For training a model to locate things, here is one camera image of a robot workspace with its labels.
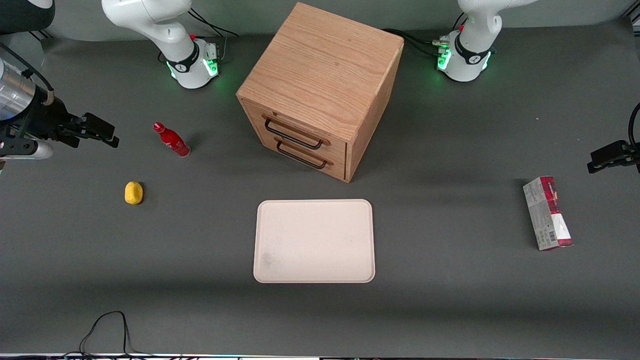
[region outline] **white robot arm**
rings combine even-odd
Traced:
[[[486,68],[491,46],[502,30],[503,9],[517,8],[538,0],[458,0],[467,13],[464,30],[454,30],[440,37],[443,44],[438,69],[456,81],[472,81]]]
[[[102,0],[102,10],[113,24],[153,41],[166,57],[172,76],[183,87],[194,89],[218,75],[218,50],[215,44],[192,39],[181,23],[168,22],[190,8],[191,0]]]

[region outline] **drawer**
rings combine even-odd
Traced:
[[[287,143],[296,144],[299,148],[324,159],[344,162],[346,143],[332,136],[319,135],[313,129],[303,129],[285,115],[264,109],[258,105],[244,102],[245,112],[253,127],[258,131],[260,139],[277,136]]]
[[[268,149],[276,151],[292,160],[344,181],[344,158],[340,160],[323,158],[306,148],[300,147],[295,143],[288,142],[278,136],[263,138],[262,143]]]

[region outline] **gray wall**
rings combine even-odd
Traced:
[[[305,0],[353,20],[378,28],[443,29],[460,14],[456,0]],[[505,27],[573,26],[596,24],[619,17],[634,0],[540,0],[502,12]],[[296,0],[194,0],[193,8],[209,22],[237,33],[274,33]],[[57,0],[49,31],[76,40],[127,40],[142,38],[118,28],[105,18],[100,0]],[[179,20],[187,30],[210,35],[188,15]]]

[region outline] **red bottle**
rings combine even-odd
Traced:
[[[180,135],[171,129],[167,129],[159,122],[154,123],[154,130],[160,134],[160,140],[181,158],[189,155],[191,149],[182,141]]]

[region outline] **yellow sponge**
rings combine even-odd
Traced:
[[[124,188],[124,201],[131,205],[138,205],[142,201],[142,185],[135,181],[129,181]]]

